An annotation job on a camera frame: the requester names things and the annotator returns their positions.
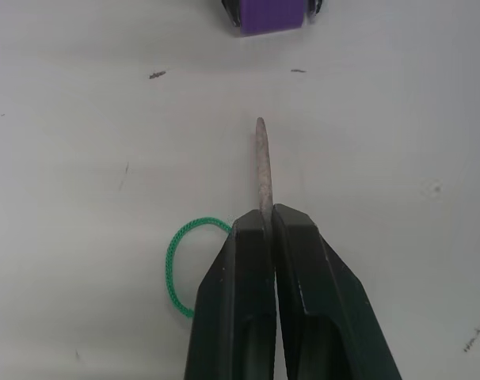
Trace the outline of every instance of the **stain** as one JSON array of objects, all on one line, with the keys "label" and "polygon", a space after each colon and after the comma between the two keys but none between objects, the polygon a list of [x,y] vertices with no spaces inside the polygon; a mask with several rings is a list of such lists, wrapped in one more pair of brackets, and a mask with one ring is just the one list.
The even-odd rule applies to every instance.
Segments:
[{"label": "stain", "polygon": [[153,73],[150,77],[148,77],[149,79],[155,79],[155,78],[159,78],[161,76],[163,76],[164,74],[166,74],[165,71],[158,71],[157,73]]},{"label": "stain", "polygon": [[474,345],[474,342],[479,338],[479,334],[480,334],[480,326],[474,329],[474,336],[470,338],[469,341],[466,343],[465,347],[463,348],[464,352],[470,351],[470,349]]},{"label": "stain", "polygon": [[119,192],[122,191],[122,187],[124,186],[124,182],[126,181],[126,178],[128,177],[128,171],[129,171],[129,161],[128,161],[128,164],[126,165],[126,169],[124,170],[124,175],[122,176],[122,181],[119,184]]}]

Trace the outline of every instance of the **green elastic hair tie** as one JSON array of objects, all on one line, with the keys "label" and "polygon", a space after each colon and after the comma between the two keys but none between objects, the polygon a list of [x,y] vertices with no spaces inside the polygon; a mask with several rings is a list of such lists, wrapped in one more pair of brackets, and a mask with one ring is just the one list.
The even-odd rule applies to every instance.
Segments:
[{"label": "green elastic hair tie", "polygon": [[166,287],[168,288],[168,294],[170,295],[171,302],[187,318],[194,317],[194,310],[185,307],[180,299],[178,299],[177,292],[175,291],[175,285],[173,284],[173,258],[175,257],[175,251],[177,250],[178,244],[182,240],[185,234],[190,230],[195,229],[196,227],[202,226],[203,224],[213,224],[221,230],[230,233],[231,227],[229,227],[225,222],[217,218],[199,218],[194,219],[191,222],[187,223],[185,226],[179,229],[179,231],[171,239],[170,246],[166,252]]}]

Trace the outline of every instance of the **white table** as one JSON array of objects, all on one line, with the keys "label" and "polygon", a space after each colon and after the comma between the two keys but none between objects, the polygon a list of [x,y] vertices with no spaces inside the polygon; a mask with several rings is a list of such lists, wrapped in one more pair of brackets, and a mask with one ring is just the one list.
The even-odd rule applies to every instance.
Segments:
[{"label": "white table", "polygon": [[[360,278],[402,377],[480,379],[480,0],[330,0],[249,38],[220,0],[0,0],[0,380],[182,378],[166,246],[257,206],[258,116],[274,200]],[[186,304],[223,239],[179,248]]]}]

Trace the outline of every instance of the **purple object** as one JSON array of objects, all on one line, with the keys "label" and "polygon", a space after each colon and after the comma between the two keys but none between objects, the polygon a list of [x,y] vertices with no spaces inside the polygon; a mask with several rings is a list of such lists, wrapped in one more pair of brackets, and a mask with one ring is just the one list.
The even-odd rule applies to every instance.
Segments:
[{"label": "purple object", "polygon": [[240,0],[243,34],[259,34],[300,28],[306,0]]}]

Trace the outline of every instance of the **dark mark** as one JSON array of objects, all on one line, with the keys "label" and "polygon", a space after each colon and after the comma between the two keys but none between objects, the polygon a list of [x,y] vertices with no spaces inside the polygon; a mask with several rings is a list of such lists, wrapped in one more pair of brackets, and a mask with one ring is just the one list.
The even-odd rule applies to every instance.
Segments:
[{"label": "dark mark", "polygon": [[149,79],[154,79],[154,78],[159,78],[161,76],[163,76],[164,74],[166,74],[165,71],[159,71],[157,73],[153,73],[150,77],[148,77]]},{"label": "dark mark", "polygon": [[126,181],[126,177],[128,176],[128,170],[129,170],[129,161],[128,161],[128,164],[126,165],[126,169],[124,171],[124,176],[122,177],[122,181],[119,184],[119,192],[122,190],[122,186],[124,186],[124,182]]},{"label": "dark mark", "polygon": [[469,352],[469,350],[472,348],[474,342],[479,337],[479,334],[480,334],[480,327],[477,327],[477,328],[474,329],[474,336],[467,342],[467,344],[463,348],[464,352]]}]

